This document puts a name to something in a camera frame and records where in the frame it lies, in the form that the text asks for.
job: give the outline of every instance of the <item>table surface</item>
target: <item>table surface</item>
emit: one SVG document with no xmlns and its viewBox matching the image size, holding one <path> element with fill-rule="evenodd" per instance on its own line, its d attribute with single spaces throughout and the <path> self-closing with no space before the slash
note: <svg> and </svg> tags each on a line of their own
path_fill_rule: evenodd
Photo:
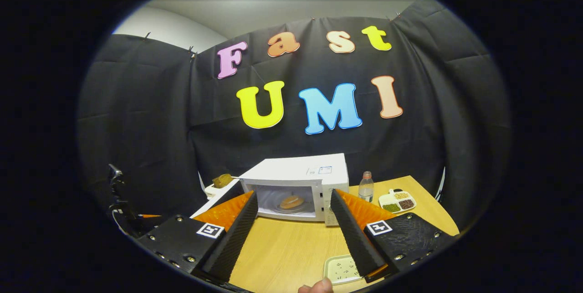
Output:
<svg viewBox="0 0 583 293">
<path fill-rule="evenodd" d="M 409 192 L 417 206 L 413 212 L 449 235 L 460 233 L 450 215 L 410 175 L 374 184 L 373 204 L 389 189 Z M 358 196 L 358 186 L 349 193 Z M 350 254 L 338 226 L 323 222 L 298 222 L 259 216 L 251 228 L 230 283 L 255 293 L 297 293 L 302 285 L 312 286 L 323 278 L 325 261 L 330 257 Z M 348 293 L 373 285 L 360 280 L 334 285 L 335 293 Z"/>
</svg>

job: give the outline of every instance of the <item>water bottle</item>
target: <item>water bottle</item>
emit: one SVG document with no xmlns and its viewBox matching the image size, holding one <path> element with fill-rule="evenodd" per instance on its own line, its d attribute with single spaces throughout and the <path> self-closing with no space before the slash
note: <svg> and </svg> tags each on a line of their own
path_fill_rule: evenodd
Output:
<svg viewBox="0 0 583 293">
<path fill-rule="evenodd" d="M 358 185 L 358 197 L 367 202 L 372 202 L 374 192 L 373 183 L 373 177 L 370 171 L 365 171 L 363 173 L 363 179 L 360 181 L 360 185 Z"/>
</svg>

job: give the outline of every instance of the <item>microwave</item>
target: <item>microwave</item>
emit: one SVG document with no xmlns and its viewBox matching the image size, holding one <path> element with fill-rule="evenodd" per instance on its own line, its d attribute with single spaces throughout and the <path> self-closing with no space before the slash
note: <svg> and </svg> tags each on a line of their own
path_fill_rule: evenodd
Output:
<svg viewBox="0 0 583 293">
<path fill-rule="evenodd" d="M 348 192 L 344 154 L 265 159 L 236 179 L 245 193 L 256 192 L 258 216 L 327 226 L 338 225 L 332 190 Z"/>
</svg>

